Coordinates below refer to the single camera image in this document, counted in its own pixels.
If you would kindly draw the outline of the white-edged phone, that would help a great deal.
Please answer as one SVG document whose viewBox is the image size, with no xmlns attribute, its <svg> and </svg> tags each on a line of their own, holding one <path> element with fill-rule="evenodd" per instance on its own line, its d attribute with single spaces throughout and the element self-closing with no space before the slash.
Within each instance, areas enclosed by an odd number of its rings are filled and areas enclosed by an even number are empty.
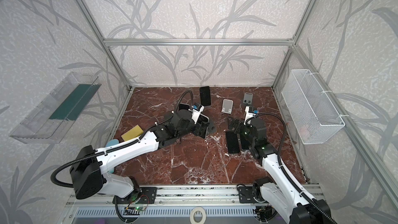
<svg viewBox="0 0 398 224">
<path fill-rule="evenodd" d="M 251 142 L 248 141 L 245 134 L 239 134 L 240 146 L 242 150 L 249 150 Z"/>
</svg>

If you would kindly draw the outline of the green-edged phone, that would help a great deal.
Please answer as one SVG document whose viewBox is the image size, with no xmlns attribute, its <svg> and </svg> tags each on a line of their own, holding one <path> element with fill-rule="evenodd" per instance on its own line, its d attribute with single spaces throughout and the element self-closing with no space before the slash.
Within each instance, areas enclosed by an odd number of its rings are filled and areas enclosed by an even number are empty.
<svg viewBox="0 0 398 224">
<path fill-rule="evenodd" d="M 178 105 L 178 110 L 179 111 L 181 111 L 181 110 L 189 110 L 190 109 L 190 105 L 189 104 L 184 104 L 184 103 L 179 103 L 179 105 Z"/>
</svg>

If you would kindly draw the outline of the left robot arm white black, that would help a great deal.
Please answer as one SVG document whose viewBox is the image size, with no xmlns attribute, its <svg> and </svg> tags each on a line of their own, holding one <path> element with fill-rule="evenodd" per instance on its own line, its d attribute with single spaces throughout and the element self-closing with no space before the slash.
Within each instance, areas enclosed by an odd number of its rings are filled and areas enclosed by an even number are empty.
<svg viewBox="0 0 398 224">
<path fill-rule="evenodd" d="M 75 160 L 53 171 L 51 182 L 72 188 L 78 200 L 97 194 L 119 198 L 138 195 L 141 189 L 133 178 L 115 175 L 110 170 L 143 154 L 168 147 L 188 134 L 206 138 L 214 123 L 203 114 L 204 108 L 194 102 L 186 108 L 177 105 L 168 118 L 155 123 L 136 138 L 98 149 L 86 146 Z"/>
</svg>

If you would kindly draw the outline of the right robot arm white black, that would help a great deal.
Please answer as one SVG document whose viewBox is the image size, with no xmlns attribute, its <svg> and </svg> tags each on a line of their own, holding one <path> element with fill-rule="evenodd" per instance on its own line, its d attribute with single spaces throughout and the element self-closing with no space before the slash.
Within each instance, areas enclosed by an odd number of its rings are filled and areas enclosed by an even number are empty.
<svg viewBox="0 0 398 224">
<path fill-rule="evenodd" d="M 289 171 L 282 160 L 282 149 L 287 136 L 287 126 L 277 114 L 267 116 L 277 118 L 283 125 L 283 134 L 278 147 L 267 140 L 265 122 L 257 110 L 247 109 L 244 120 L 240 120 L 235 133 L 249 143 L 252 156 L 268 173 L 267 178 L 254 183 L 254 197 L 258 202 L 269 203 L 287 224 L 334 224 L 331 210 L 324 200 L 317 200 Z"/>
</svg>

